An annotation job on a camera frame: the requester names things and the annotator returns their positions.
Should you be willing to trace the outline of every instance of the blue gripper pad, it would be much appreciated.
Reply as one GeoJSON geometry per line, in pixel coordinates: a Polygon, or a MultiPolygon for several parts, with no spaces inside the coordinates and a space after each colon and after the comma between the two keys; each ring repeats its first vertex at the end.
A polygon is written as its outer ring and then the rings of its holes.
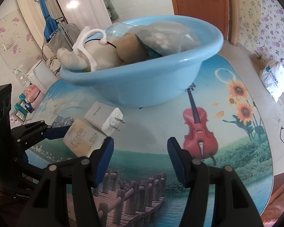
{"type": "Polygon", "coordinates": [[[62,126],[56,128],[49,128],[43,132],[43,137],[48,140],[54,140],[58,138],[63,138],[71,126],[62,126]]]}
{"type": "Polygon", "coordinates": [[[191,181],[191,165],[192,157],[188,151],[180,148],[176,138],[171,137],[167,141],[167,151],[173,164],[178,181],[183,187],[188,188],[191,181]]]}
{"type": "Polygon", "coordinates": [[[100,148],[97,157],[99,158],[96,165],[96,178],[95,178],[95,187],[97,187],[104,179],[105,173],[108,168],[108,164],[111,161],[111,156],[114,152],[114,140],[111,137],[107,137],[100,148]]]}

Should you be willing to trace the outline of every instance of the white power adapter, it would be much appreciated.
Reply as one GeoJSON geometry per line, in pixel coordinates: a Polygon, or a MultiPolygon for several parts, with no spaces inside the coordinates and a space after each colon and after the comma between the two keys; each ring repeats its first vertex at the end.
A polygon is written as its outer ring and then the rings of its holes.
{"type": "Polygon", "coordinates": [[[84,118],[93,126],[110,136],[114,130],[120,131],[117,126],[124,123],[123,113],[117,107],[96,101],[84,118]]]}

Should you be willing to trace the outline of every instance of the pink flower pattern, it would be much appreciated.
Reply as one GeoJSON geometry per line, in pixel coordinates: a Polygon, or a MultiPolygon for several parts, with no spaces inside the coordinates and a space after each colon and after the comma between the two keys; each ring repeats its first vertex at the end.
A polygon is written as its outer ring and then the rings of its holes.
{"type": "Polygon", "coordinates": [[[11,51],[13,51],[13,53],[16,54],[16,53],[17,53],[17,50],[19,50],[18,44],[15,44],[15,45],[12,47],[11,51]]]}
{"type": "Polygon", "coordinates": [[[28,42],[30,39],[33,41],[33,36],[32,36],[32,34],[31,33],[29,33],[29,34],[26,34],[26,41],[28,42]]]}
{"type": "Polygon", "coordinates": [[[2,33],[2,32],[6,32],[4,27],[0,27],[0,33],[2,33]]]}
{"type": "Polygon", "coordinates": [[[12,22],[19,22],[20,19],[18,17],[13,18],[12,22]]]}
{"type": "Polygon", "coordinates": [[[38,54],[37,57],[36,57],[36,60],[42,60],[42,55],[38,54]]]}

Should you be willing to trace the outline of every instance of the cello illustration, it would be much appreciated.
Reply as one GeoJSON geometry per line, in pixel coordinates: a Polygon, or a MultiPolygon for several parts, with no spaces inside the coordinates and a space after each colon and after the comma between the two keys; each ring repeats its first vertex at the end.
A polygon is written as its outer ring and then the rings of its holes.
{"type": "Polygon", "coordinates": [[[208,121],[206,111],[201,107],[196,107],[191,93],[195,87],[192,84],[187,89],[191,107],[183,111],[185,124],[189,127],[188,134],[184,136],[183,149],[187,150],[196,159],[211,158],[215,166],[216,160],[214,155],[218,151],[218,142],[214,133],[210,132],[206,127],[206,122],[208,121]]]}

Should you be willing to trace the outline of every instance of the gray cloth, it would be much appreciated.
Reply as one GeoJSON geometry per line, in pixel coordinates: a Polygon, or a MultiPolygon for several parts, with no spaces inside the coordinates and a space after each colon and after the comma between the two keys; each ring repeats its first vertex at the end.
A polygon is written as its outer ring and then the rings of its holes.
{"type": "MultiPolygon", "coordinates": [[[[73,40],[73,42],[75,42],[80,34],[80,30],[79,28],[75,25],[75,24],[65,24],[64,25],[65,29],[68,31],[68,34],[70,36],[70,38],[73,40]]],[[[61,32],[56,33],[52,39],[44,44],[46,46],[48,46],[50,48],[51,51],[53,51],[53,53],[56,55],[58,49],[60,48],[66,48],[69,51],[72,51],[73,49],[68,45],[66,39],[64,38],[64,36],[62,35],[61,32]]]]}

